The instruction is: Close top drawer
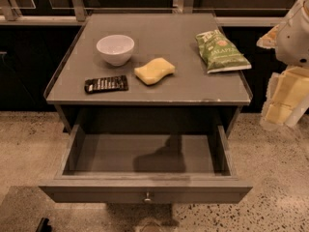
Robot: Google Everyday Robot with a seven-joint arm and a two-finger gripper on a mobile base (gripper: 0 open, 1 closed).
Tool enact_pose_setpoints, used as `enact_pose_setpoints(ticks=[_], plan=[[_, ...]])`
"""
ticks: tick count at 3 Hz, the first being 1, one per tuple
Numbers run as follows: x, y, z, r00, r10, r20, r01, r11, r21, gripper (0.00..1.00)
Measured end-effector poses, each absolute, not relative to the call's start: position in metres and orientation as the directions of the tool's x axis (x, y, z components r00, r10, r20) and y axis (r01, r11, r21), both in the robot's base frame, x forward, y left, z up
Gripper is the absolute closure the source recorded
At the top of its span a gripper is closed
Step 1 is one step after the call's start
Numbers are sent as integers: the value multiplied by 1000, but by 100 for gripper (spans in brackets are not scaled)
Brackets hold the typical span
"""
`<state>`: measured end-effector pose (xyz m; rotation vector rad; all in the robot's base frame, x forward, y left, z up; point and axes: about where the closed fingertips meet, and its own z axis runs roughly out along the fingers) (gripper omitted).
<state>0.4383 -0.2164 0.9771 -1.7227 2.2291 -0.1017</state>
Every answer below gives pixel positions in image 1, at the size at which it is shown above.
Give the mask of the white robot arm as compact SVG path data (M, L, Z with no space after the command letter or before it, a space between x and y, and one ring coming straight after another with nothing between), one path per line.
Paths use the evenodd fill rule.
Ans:
M276 59L287 65L271 75L260 124L267 131L292 128L309 109L309 0L297 0L257 46L274 49Z

